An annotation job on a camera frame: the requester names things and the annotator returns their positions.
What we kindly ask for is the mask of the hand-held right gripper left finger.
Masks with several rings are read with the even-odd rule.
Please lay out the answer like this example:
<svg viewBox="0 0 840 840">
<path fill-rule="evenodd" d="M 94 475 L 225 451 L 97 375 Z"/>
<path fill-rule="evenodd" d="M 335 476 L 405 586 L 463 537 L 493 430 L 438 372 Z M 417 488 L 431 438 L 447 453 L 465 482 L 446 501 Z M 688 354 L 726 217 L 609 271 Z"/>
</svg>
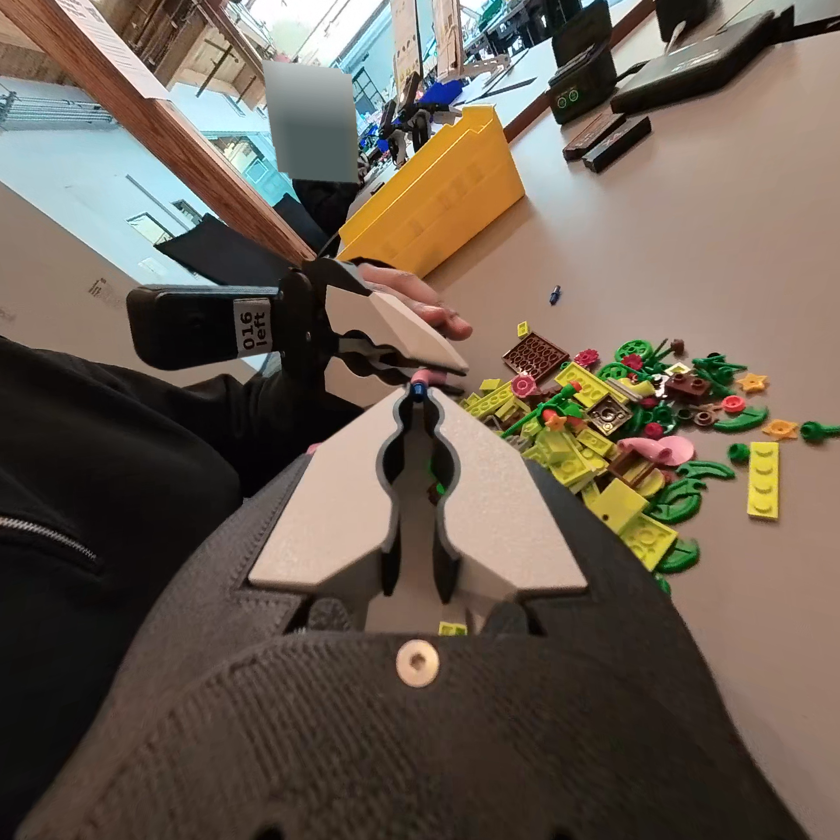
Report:
<svg viewBox="0 0 840 840">
<path fill-rule="evenodd" d="M 310 595 L 391 595 L 402 547 L 395 479 L 413 400 L 387 396 L 321 444 L 255 565 L 253 586 Z"/>
</svg>

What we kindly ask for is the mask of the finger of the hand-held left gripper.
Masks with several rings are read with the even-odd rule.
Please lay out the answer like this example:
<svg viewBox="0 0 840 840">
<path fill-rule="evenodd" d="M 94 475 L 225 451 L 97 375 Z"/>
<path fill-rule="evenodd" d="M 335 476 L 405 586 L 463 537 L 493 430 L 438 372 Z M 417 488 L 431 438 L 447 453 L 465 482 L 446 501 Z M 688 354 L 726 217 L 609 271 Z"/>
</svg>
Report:
<svg viewBox="0 0 840 840">
<path fill-rule="evenodd" d="M 326 365 L 327 386 L 406 386 L 409 370 L 469 371 L 440 332 L 390 293 L 328 287 L 326 318 L 338 341 Z"/>
<path fill-rule="evenodd" d="M 411 378 L 404 372 L 372 364 L 328 364 L 324 371 L 324 390 L 367 410 L 394 392 L 404 393 Z"/>
</svg>

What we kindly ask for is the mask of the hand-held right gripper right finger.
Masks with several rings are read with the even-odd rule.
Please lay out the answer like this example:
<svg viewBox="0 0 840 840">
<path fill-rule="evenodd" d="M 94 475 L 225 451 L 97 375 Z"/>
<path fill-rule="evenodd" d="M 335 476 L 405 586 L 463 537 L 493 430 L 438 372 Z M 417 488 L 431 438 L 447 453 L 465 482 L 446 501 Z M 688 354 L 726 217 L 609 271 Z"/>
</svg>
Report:
<svg viewBox="0 0 840 840">
<path fill-rule="evenodd" d="M 539 465 L 437 387 L 427 390 L 425 428 L 430 469 L 444 489 L 433 541 L 440 600 L 516 602 L 585 592 L 585 576 L 535 481 Z"/>
</svg>

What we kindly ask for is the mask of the person's left forearm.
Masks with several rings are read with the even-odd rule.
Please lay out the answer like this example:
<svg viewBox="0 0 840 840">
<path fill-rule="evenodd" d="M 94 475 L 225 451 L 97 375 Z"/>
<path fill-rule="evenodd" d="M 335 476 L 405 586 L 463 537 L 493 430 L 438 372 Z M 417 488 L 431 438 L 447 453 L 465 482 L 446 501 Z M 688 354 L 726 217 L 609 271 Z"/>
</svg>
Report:
<svg viewBox="0 0 840 840">
<path fill-rule="evenodd" d="M 137 465 L 165 475 L 210 456 L 244 497 L 361 415 L 361 409 L 278 372 L 177 386 L 138 371 L 35 350 L 2 338 L 2 435 L 17 451 L 63 466 Z"/>
</svg>

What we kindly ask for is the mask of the person's left hand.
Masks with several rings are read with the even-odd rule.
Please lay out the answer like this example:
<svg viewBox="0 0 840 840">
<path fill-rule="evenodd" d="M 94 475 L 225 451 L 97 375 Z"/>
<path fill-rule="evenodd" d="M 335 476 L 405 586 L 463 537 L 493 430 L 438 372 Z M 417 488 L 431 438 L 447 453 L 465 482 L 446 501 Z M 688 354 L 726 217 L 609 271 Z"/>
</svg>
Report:
<svg viewBox="0 0 840 840">
<path fill-rule="evenodd" d="M 357 269 L 368 287 L 399 298 L 447 340 L 464 341 L 473 333 L 472 326 L 414 274 L 371 262 L 360 262 Z"/>
</svg>

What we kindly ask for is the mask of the black office chair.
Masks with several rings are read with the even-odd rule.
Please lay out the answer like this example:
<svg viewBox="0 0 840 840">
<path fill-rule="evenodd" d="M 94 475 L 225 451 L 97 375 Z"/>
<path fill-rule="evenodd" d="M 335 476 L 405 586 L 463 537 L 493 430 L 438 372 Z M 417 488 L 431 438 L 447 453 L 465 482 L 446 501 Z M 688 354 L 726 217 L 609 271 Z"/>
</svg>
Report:
<svg viewBox="0 0 840 840">
<path fill-rule="evenodd" d="M 223 287 L 278 287 L 282 277 L 299 269 L 210 213 L 191 230 L 154 247 L 183 268 Z"/>
</svg>

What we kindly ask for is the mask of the yellow plastic bin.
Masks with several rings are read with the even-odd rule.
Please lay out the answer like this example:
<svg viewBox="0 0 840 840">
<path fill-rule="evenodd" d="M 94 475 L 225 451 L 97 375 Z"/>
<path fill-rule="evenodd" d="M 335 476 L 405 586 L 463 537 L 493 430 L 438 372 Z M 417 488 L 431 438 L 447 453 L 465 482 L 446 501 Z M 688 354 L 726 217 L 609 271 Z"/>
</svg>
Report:
<svg viewBox="0 0 840 840">
<path fill-rule="evenodd" d="M 338 258 L 424 278 L 524 196 L 497 111 L 467 106 L 348 218 Z"/>
</svg>

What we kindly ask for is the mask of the lime long toy plate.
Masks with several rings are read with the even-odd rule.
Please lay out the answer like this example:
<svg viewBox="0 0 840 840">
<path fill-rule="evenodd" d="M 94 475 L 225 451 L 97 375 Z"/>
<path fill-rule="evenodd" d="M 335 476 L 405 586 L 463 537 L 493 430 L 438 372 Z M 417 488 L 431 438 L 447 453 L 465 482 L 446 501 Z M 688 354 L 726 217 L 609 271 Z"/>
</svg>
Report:
<svg viewBox="0 0 840 840">
<path fill-rule="evenodd" d="M 747 513 L 753 519 L 777 522 L 780 516 L 780 444 L 749 446 Z"/>
</svg>

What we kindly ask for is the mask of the small black battery red label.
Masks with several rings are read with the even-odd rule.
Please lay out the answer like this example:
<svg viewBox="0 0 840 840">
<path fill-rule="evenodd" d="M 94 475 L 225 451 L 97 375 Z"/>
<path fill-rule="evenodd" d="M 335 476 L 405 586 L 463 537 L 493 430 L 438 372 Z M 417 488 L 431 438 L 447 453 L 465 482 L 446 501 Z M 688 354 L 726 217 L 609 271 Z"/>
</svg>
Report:
<svg viewBox="0 0 840 840">
<path fill-rule="evenodd" d="M 626 120 L 627 116 L 623 113 L 602 112 L 563 148 L 563 158 L 567 162 L 583 159 Z"/>
</svg>

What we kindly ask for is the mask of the short cardboard sign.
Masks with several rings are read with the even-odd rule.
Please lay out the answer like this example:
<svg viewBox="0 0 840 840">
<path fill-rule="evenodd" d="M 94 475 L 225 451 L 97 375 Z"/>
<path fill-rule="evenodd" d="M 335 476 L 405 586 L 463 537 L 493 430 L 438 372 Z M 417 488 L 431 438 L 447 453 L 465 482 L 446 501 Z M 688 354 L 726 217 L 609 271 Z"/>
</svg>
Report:
<svg viewBox="0 0 840 840">
<path fill-rule="evenodd" d="M 416 1 L 391 1 L 395 86 L 401 90 L 413 73 L 423 75 L 423 50 Z"/>
</svg>

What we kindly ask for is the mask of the white paper notice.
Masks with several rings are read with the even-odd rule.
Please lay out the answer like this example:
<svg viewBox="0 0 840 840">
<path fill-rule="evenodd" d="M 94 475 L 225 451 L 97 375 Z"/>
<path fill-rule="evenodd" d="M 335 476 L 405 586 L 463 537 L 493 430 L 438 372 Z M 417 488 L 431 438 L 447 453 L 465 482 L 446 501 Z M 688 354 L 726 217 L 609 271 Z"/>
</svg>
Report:
<svg viewBox="0 0 840 840">
<path fill-rule="evenodd" d="M 158 81 L 90 1 L 57 1 L 60 10 L 142 98 L 169 101 Z"/>
</svg>

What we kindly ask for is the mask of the tall cardboard sign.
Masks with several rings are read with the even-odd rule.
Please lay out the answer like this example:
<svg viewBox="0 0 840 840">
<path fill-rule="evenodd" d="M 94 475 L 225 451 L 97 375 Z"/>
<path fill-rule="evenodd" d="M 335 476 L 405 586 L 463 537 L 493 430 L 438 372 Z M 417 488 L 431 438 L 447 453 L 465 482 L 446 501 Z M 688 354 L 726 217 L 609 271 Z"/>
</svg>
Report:
<svg viewBox="0 0 840 840">
<path fill-rule="evenodd" d="M 433 1 L 437 48 L 437 81 L 445 83 L 462 76 L 465 66 L 464 36 L 459 1 Z"/>
</svg>

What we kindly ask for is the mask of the black charger case green lights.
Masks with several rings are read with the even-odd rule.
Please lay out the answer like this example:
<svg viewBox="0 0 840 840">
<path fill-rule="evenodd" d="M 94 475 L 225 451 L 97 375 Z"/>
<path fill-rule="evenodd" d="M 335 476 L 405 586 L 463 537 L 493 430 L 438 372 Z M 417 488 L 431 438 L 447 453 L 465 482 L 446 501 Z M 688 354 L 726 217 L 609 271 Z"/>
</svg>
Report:
<svg viewBox="0 0 840 840">
<path fill-rule="evenodd" d="M 549 79 L 549 105 L 555 122 L 565 125 L 612 96 L 617 73 L 609 6 L 584 8 L 552 38 L 557 69 Z"/>
</svg>

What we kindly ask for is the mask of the flat black device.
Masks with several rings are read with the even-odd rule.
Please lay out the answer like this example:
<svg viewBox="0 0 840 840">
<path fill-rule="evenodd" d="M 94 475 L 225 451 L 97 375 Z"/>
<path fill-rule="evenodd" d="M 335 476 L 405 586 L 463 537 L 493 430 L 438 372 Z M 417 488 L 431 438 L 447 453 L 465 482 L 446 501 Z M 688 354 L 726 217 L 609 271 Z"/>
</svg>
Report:
<svg viewBox="0 0 840 840">
<path fill-rule="evenodd" d="M 651 59 L 611 99 L 614 113 L 631 116 L 717 91 L 760 53 L 788 35 L 794 7 L 751 16 L 715 35 Z"/>
</svg>

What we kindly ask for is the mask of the wooden support post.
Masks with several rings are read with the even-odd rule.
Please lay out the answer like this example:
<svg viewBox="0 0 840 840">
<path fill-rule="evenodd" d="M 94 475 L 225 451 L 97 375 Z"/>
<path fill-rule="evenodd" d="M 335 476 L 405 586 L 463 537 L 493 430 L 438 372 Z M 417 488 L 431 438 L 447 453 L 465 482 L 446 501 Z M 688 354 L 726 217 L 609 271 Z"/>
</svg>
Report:
<svg viewBox="0 0 840 840">
<path fill-rule="evenodd" d="M 312 250 L 169 101 L 144 99 L 51 1 L 2 1 L 2 13 L 219 218 L 301 266 Z"/>
</svg>

